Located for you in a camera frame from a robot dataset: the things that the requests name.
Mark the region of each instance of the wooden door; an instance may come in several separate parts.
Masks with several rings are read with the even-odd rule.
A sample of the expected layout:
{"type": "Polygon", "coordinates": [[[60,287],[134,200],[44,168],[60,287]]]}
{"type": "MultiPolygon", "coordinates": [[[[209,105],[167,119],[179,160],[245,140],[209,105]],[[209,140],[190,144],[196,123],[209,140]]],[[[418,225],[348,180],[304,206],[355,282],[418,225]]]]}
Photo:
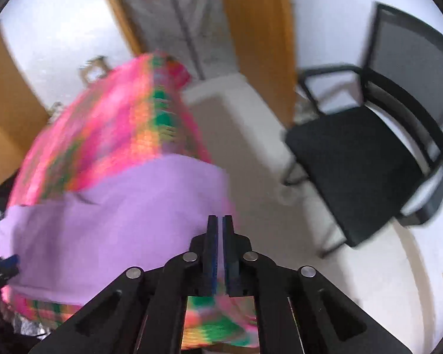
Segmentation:
{"type": "Polygon", "coordinates": [[[21,76],[0,32],[0,184],[25,158],[49,115],[21,76]]]}
{"type": "Polygon", "coordinates": [[[293,121],[295,47],[290,0],[223,0],[242,74],[284,125],[293,121]]]}

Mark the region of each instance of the mesh chair back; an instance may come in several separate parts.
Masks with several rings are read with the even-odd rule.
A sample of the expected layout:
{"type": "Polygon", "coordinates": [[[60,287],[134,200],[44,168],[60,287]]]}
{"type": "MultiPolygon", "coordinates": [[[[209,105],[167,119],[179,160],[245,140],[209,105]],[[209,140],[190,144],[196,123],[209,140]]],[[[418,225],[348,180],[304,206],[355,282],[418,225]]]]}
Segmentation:
{"type": "Polygon", "coordinates": [[[370,41],[363,66],[365,76],[361,78],[365,99],[393,115],[423,147],[429,160],[435,161],[443,142],[437,142],[423,117],[410,110],[407,100],[371,81],[368,72],[386,77],[389,81],[385,82],[392,81],[413,96],[443,132],[443,35],[405,12],[378,4],[370,41]]]}

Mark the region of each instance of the chair leg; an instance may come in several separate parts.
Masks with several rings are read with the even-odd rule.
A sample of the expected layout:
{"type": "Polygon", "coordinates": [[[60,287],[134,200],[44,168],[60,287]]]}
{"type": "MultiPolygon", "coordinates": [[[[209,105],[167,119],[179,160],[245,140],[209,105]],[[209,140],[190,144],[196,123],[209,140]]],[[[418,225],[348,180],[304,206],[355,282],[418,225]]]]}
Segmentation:
{"type": "Polygon", "coordinates": [[[289,177],[292,174],[292,172],[294,171],[296,165],[297,165],[296,161],[293,161],[289,165],[289,167],[285,171],[284,175],[282,176],[282,180],[281,180],[282,185],[284,185],[284,186],[297,186],[297,185],[301,184],[302,182],[308,180],[308,176],[303,176],[303,177],[297,178],[294,181],[290,181],[289,180],[289,177]]]}
{"type": "Polygon", "coordinates": [[[339,248],[341,248],[343,245],[346,245],[346,240],[343,240],[341,242],[338,242],[336,245],[334,245],[333,247],[326,249],[326,250],[320,250],[320,252],[318,252],[318,256],[321,259],[324,259],[328,256],[330,256],[331,254],[333,254],[334,252],[336,252],[339,248]]]}

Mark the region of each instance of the chair seat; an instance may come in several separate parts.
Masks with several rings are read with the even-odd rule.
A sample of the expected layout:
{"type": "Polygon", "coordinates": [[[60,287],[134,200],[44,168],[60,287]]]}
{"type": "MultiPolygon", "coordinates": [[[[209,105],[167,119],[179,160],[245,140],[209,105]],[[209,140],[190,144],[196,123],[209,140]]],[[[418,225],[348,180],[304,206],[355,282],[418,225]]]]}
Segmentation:
{"type": "Polygon", "coordinates": [[[424,177],[412,154],[366,106],[296,125],[286,144],[349,246],[397,216],[424,177]]]}

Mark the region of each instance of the chair armrest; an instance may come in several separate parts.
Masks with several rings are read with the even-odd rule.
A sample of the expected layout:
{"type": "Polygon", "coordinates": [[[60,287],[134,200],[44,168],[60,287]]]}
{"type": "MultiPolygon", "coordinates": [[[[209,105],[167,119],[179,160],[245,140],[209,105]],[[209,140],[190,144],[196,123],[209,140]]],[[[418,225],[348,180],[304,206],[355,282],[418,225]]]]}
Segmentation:
{"type": "Polygon", "coordinates": [[[306,80],[308,77],[318,76],[321,74],[330,74],[330,73],[336,73],[336,72],[355,72],[357,74],[360,74],[362,69],[356,65],[353,65],[351,63],[342,63],[338,65],[325,65],[320,66],[318,68],[311,68],[311,69],[303,69],[300,70],[297,73],[297,81],[299,83],[299,86],[303,89],[305,92],[308,100],[312,103],[313,108],[317,115],[325,115],[319,108],[317,104],[317,100],[313,97],[312,92],[307,87],[306,80]]]}
{"type": "Polygon", "coordinates": [[[441,177],[440,182],[435,188],[435,191],[432,193],[430,198],[426,201],[426,203],[418,210],[413,213],[405,216],[402,213],[397,217],[397,221],[402,226],[414,226],[421,225],[428,222],[438,211],[443,202],[443,176],[441,177]]]}

